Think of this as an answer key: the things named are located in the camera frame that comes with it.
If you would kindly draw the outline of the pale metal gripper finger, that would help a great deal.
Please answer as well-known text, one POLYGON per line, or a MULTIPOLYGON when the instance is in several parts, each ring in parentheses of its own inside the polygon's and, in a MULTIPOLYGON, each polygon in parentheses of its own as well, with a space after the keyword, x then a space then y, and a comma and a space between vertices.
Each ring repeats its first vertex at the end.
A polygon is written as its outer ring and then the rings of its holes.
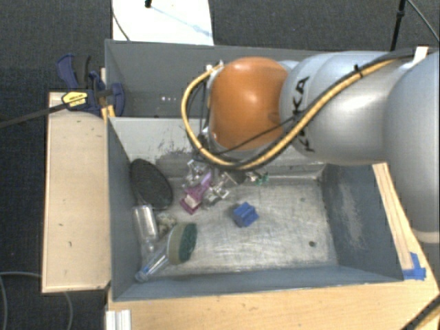
POLYGON ((188 174, 186 176, 187 185, 189 187, 194 187, 199 185, 206 174, 206 165, 192 159, 187 163, 187 166, 188 166, 188 174))
POLYGON ((230 191, 226 188, 224 181, 211 183, 202 197, 202 204, 204 208, 211 208, 218 202, 226 199, 230 191))

